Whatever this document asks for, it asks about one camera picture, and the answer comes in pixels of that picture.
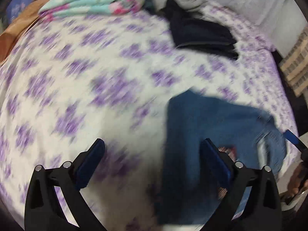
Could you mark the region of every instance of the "blue jeans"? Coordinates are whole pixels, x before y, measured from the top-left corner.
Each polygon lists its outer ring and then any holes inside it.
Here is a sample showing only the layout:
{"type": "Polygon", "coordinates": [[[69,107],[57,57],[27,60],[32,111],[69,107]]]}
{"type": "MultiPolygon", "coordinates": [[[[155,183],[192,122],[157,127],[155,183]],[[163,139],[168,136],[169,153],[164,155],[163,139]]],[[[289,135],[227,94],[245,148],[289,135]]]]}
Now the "blue jeans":
{"type": "MultiPolygon", "coordinates": [[[[164,154],[160,224],[204,224],[220,204],[219,185],[200,159],[200,142],[235,146],[237,160],[260,169],[265,161],[274,175],[286,156],[286,142],[267,112],[203,97],[188,90],[169,101],[164,154]],[[263,162],[258,143],[262,140],[263,162]]],[[[247,188],[237,213],[245,208],[247,188]]]]}

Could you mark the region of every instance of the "dark blue cloth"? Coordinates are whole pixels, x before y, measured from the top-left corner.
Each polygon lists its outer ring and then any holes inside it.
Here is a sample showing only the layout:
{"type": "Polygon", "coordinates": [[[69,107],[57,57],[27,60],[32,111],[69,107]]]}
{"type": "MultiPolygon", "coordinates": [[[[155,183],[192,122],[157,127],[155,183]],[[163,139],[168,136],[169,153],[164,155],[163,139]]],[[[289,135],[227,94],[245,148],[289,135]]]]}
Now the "dark blue cloth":
{"type": "Polygon", "coordinates": [[[236,40],[227,27],[194,18],[192,13],[181,8],[175,0],[167,0],[162,12],[170,22],[170,31],[176,47],[238,59],[234,47],[236,40]]]}
{"type": "MultiPolygon", "coordinates": [[[[216,147],[235,146],[237,160],[256,169],[260,168],[257,143],[264,138],[267,165],[274,174],[286,156],[285,139],[273,117],[263,110],[203,97],[190,90],[170,99],[160,224],[204,224],[220,204],[217,179],[199,155],[200,142],[206,138],[216,147]]],[[[244,209],[249,193],[247,188],[237,212],[244,209]]]]}

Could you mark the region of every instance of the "purple floral bedsheet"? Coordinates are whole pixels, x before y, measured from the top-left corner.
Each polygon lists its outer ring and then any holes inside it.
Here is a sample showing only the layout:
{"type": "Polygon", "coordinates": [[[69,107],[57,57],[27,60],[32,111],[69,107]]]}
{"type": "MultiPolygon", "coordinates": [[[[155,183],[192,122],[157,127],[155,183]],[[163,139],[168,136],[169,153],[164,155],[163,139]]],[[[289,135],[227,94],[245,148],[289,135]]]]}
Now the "purple floral bedsheet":
{"type": "MultiPolygon", "coordinates": [[[[107,155],[81,190],[84,199],[108,230],[156,229],[150,195],[160,176],[166,105],[189,88],[261,107],[281,131],[297,133],[271,43],[218,4],[204,13],[230,27],[237,61],[175,49],[168,23],[144,11],[41,21],[20,39],[0,68],[0,195],[19,223],[34,167],[74,160],[101,138],[107,155]]],[[[281,175],[296,155],[288,144],[281,175]]]]}

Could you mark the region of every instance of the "turquoise blanket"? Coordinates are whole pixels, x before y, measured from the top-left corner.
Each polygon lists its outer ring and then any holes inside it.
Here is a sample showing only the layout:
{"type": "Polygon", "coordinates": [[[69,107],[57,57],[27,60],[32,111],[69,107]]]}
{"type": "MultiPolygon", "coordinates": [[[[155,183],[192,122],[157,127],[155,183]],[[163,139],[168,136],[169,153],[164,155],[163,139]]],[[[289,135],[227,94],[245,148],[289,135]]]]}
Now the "turquoise blanket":
{"type": "Polygon", "coordinates": [[[79,14],[122,15],[137,12],[145,0],[50,0],[39,11],[45,19],[79,14]]]}

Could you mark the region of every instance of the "metal screw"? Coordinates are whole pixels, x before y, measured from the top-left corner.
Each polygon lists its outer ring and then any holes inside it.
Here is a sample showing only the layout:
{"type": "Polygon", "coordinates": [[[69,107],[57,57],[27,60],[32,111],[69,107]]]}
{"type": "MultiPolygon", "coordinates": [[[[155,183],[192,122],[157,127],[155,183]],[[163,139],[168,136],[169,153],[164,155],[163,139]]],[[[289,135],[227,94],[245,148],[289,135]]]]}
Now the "metal screw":
{"type": "Polygon", "coordinates": [[[72,163],[70,161],[66,161],[65,163],[63,163],[63,167],[65,168],[69,168],[72,165],[72,163]]]}
{"type": "Polygon", "coordinates": [[[265,166],[264,169],[266,172],[271,172],[271,168],[269,166],[265,166]]]}
{"type": "Polygon", "coordinates": [[[244,167],[244,164],[241,163],[240,161],[237,161],[237,162],[235,163],[235,166],[237,166],[238,168],[242,168],[242,167],[244,167]]]}
{"type": "Polygon", "coordinates": [[[42,165],[37,165],[36,167],[35,167],[35,171],[40,171],[42,169],[42,165]]]}

